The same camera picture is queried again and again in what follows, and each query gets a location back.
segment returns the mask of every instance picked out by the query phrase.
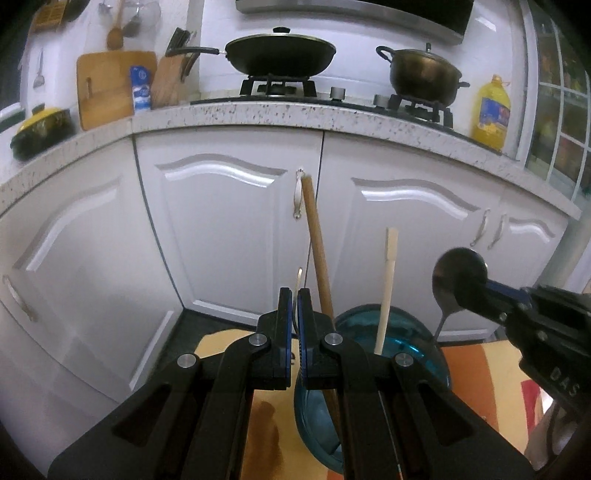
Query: black pot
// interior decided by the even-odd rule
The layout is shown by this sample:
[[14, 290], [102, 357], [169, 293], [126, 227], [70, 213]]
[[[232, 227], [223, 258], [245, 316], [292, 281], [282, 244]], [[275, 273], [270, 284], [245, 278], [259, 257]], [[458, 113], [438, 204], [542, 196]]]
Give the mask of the black pot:
[[10, 148], [17, 160], [28, 160], [76, 133], [69, 110], [35, 109], [12, 137]]
[[456, 100], [458, 88], [470, 86], [468, 82], [460, 82], [460, 70], [443, 57], [431, 53], [430, 43], [424, 51], [393, 50], [383, 45], [375, 51], [390, 62], [390, 83], [400, 96], [438, 102], [447, 107]]

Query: white cabinet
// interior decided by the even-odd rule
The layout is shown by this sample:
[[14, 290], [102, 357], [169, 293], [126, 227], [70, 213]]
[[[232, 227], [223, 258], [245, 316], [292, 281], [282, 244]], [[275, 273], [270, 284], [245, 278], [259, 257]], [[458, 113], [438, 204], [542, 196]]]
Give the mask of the white cabinet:
[[[515, 187], [505, 188], [474, 249], [488, 276], [513, 288], [533, 286], [560, 242], [568, 217]], [[472, 331], [463, 330], [471, 325]], [[451, 315], [440, 340], [485, 338], [497, 325], [471, 312]]]
[[186, 308], [255, 325], [309, 251], [294, 218], [299, 169], [316, 182], [322, 132], [212, 127], [141, 135], [139, 169]]
[[53, 459], [117, 403], [51, 358], [0, 302], [0, 420], [47, 474]]
[[53, 359], [121, 401], [182, 305], [154, 238], [131, 139], [51, 177], [0, 219], [0, 300]]
[[498, 211], [499, 222], [477, 250], [491, 279], [515, 288], [531, 286], [560, 242], [568, 217], [514, 187], [505, 189]]
[[[326, 134], [317, 204], [335, 315], [381, 302], [386, 228], [396, 227], [392, 304], [434, 331], [441, 312], [431, 291], [433, 267], [448, 249], [469, 245], [503, 188], [424, 151]], [[306, 286], [318, 306], [313, 267]], [[474, 336], [470, 322], [461, 329]]]
[[[326, 134], [318, 208], [335, 315], [380, 303], [387, 227], [399, 230], [392, 305], [435, 331], [441, 317], [431, 290], [437, 259], [472, 247], [489, 277], [533, 285], [567, 218], [526, 192], [424, 151]], [[319, 307], [313, 260], [306, 286]], [[441, 341], [483, 339], [498, 328], [471, 312], [451, 315]]]

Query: cutting board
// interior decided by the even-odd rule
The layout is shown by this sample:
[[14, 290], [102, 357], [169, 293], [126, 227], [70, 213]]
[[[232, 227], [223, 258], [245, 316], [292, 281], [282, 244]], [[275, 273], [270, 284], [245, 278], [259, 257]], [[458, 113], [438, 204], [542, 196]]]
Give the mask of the cutting board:
[[129, 68], [141, 65], [156, 72], [153, 51], [104, 51], [87, 53], [76, 62], [80, 124], [90, 130], [134, 114]]

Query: speckled countertop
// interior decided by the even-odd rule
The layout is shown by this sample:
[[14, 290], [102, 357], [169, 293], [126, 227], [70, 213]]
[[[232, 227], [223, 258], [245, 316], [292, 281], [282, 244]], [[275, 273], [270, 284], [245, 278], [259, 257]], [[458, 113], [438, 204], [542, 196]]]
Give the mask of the speckled countertop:
[[84, 155], [132, 134], [208, 125], [268, 125], [312, 128], [386, 140], [459, 161], [516, 185], [578, 219], [568, 198], [510, 159], [427, 126], [373, 112], [297, 102], [212, 102], [161, 109], [79, 134], [28, 163], [12, 158], [0, 144], [0, 214], [20, 197]]

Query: teal bowl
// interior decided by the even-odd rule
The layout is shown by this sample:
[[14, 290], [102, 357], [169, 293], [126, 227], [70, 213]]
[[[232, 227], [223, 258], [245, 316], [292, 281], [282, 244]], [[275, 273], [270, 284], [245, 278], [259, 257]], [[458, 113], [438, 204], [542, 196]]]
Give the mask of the teal bowl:
[[[335, 320], [336, 330], [373, 353], [378, 333], [380, 305], [369, 304], [345, 312]], [[382, 356], [392, 358], [406, 352], [448, 388], [452, 386], [449, 367], [433, 335], [418, 319], [404, 310], [390, 307]], [[343, 451], [324, 397], [320, 390], [306, 390], [298, 374], [294, 391], [295, 423], [316, 459], [327, 468], [343, 473]]]

